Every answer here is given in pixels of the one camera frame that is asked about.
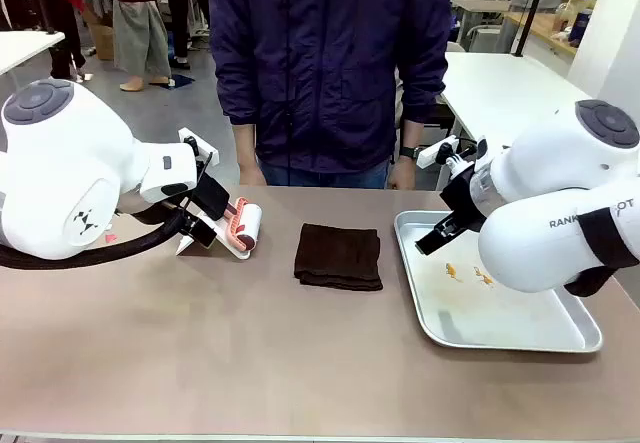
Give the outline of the person's left hand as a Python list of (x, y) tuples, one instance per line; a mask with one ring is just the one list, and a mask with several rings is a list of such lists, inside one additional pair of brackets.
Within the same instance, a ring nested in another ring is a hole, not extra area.
[(393, 190), (412, 191), (416, 185), (416, 164), (406, 156), (400, 156), (392, 165), (388, 187)]

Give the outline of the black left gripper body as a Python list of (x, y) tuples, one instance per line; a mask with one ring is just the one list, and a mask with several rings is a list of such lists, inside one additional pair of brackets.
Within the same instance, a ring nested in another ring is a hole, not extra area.
[(192, 193), (192, 201), (211, 219), (224, 216), (229, 198), (227, 190), (211, 176), (202, 176)]

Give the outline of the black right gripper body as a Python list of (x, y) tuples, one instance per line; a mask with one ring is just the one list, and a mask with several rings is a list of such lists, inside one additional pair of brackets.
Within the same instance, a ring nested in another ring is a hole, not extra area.
[(451, 210), (450, 214), (454, 214), (464, 226), (464, 231), (479, 233), (486, 217), (478, 209), (471, 195), (471, 179), (474, 174), (474, 165), (468, 163), (464, 170), (450, 178), (440, 197)]

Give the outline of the person's right hand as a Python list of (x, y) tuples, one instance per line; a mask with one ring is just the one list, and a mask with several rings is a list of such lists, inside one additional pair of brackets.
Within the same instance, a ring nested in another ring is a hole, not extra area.
[(266, 186), (264, 174), (256, 160), (238, 162), (240, 170), (240, 184), (245, 186)]

